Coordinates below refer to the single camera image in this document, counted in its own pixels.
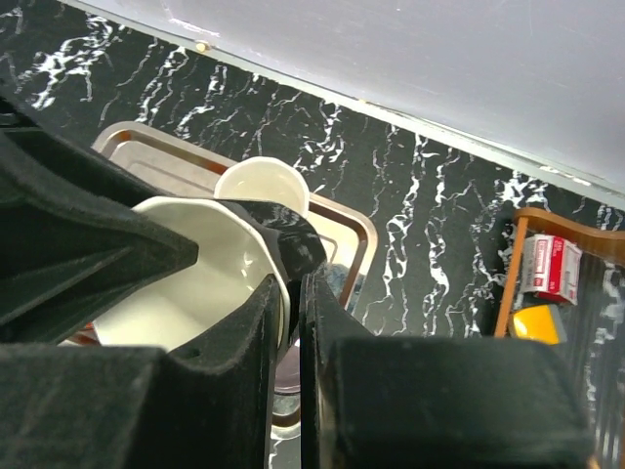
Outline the pink mug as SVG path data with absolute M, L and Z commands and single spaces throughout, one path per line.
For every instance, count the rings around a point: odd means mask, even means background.
M 254 156 L 227 169 L 217 181 L 214 196 L 276 202 L 307 218 L 311 192 L 292 166 L 274 157 Z

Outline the black mug white inside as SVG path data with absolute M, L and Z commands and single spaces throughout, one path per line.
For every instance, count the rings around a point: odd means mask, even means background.
M 293 343 L 297 288 L 327 257 L 315 228 L 274 202 L 155 196 L 134 207 L 198 246 L 195 263 L 139 289 L 93 322 L 103 346 L 186 344 L 241 307 L 275 276 L 277 351 Z

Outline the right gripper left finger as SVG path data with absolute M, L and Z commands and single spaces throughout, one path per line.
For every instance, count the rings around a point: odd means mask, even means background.
M 160 195 L 1 101 L 1 464 L 263 468 L 283 281 L 236 204 Z

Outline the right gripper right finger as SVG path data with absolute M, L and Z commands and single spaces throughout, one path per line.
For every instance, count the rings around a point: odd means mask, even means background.
M 588 468 L 587 413 L 555 348 L 378 336 L 324 271 L 300 300 L 305 468 Z

